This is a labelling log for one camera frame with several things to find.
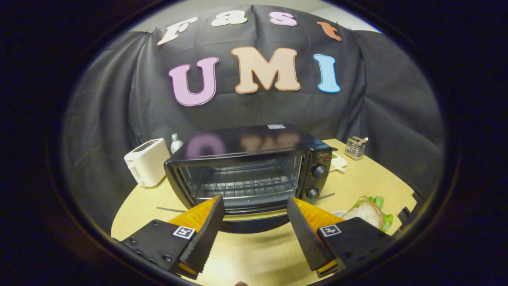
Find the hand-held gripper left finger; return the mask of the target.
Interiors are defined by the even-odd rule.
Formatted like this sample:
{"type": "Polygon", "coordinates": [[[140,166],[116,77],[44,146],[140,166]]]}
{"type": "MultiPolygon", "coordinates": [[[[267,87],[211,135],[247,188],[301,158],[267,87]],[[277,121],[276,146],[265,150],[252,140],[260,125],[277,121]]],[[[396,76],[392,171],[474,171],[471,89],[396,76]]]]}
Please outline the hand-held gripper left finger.
{"type": "Polygon", "coordinates": [[[152,220],[122,244],[167,272],[196,279],[203,272],[224,215],[224,199],[219,195],[168,222],[152,220]]]}

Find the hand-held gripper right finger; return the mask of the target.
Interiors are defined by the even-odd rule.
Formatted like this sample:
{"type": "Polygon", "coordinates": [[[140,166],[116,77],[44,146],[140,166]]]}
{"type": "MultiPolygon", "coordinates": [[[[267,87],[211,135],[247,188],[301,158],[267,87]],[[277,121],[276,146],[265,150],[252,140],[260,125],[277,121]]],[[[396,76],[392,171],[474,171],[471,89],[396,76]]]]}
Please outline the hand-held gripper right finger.
{"type": "Polygon", "coordinates": [[[395,241],[362,218],[343,220],[295,197],[287,199],[287,217],[310,270],[318,277],[354,269],[395,241]]]}

